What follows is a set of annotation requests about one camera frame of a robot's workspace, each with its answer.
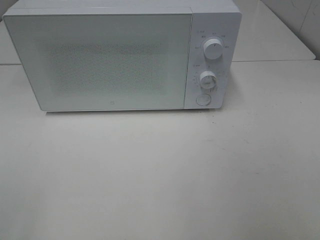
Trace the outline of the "round white door button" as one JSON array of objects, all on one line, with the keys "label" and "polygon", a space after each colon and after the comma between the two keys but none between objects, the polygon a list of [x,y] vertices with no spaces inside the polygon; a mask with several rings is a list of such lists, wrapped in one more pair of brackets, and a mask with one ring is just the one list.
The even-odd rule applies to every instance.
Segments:
[{"label": "round white door button", "polygon": [[211,96],[209,94],[200,94],[196,98],[196,103],[199,106],[207,106],[211,102]]}]

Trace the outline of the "white timer knob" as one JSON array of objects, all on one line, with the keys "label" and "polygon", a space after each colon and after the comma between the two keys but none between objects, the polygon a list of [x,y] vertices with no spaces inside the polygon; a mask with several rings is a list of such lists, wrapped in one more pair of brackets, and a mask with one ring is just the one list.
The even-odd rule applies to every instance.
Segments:
[{"label": "white timer knob", "polygon": [[199,85],[202,89],[213,89],[217,84],[217,76],[212,71],[204,71],[199,75]]}]

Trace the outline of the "white microwave door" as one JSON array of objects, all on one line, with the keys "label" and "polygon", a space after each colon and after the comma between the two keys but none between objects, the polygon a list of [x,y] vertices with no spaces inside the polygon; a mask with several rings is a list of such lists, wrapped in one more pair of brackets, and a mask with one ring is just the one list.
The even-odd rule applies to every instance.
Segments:
[{"label": "white microwave door", "polygon": [[190,14],[6,16],[41,110],[181,109]]}]

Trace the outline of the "upper white power knob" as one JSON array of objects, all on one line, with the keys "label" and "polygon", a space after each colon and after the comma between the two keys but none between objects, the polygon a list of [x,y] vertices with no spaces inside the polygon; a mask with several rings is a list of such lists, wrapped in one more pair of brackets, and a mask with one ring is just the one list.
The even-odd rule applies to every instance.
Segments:
[{"label": "upper white power knob", "polygon": [[216,60],[222,54],[224,50],[224,43],[219,37],[212,37],[203,43],[204,56],[209,60]]}]

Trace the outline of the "white microwave oven body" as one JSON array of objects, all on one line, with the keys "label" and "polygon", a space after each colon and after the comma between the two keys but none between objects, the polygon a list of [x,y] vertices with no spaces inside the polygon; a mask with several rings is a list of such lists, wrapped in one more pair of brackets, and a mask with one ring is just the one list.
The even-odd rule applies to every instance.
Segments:
[{"label": "white microwave oven body", "polygon": [[[191,16],[189,47],[187,61],[187,76],[185,82],[185,95],[183,108],[171,109],[130,109],[130,110],[78,110],[60,112],[82,111],[142,111],[142,110],[191,110],[191,109],[218,109],[222,106],[225,95],[228,73],[230,70],[234,49],[238,37],[242,15],[236,6],[222,9],[213,8],[206,11],[198,10],[190,6],[183,7],[53,7],[53,8],[11,8],[3,16],[113,16],[113,15],[182,15]],[[224,43],[222,55],[209,60],[205,57],[203,44],[206,40],[218,37]],[[203,89],[199,83],[202,72],[211,71],[216,75],[216,86],[211,89]],[[196,103],[197,96],[208,94],[211,102],[200,106]]]}]

